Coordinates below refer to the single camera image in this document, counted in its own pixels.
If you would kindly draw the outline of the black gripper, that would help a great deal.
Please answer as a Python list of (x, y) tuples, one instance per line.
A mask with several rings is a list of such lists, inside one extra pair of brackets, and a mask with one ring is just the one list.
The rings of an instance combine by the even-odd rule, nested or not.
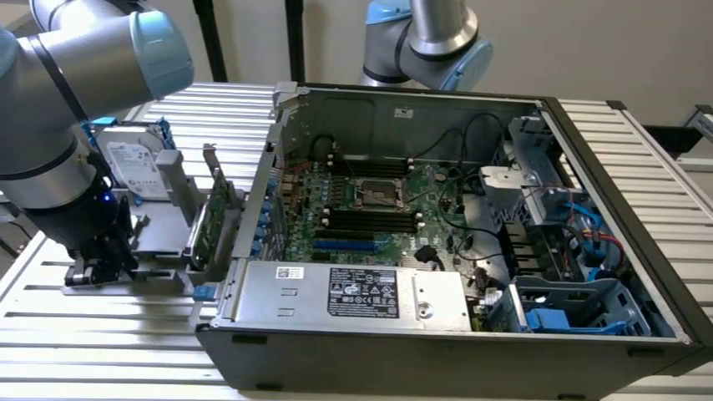
[(86, 193), (64, 206), (24, 211), (74, 260), (64, 275), (67, 287), (103, 285), (124, 275), (135, 279), (139, 268), (130, 247), (134, 228), (128, 199), (112, 193), (112, 172), (104, 157), (92, 152), (88, 162), (98, 173)]

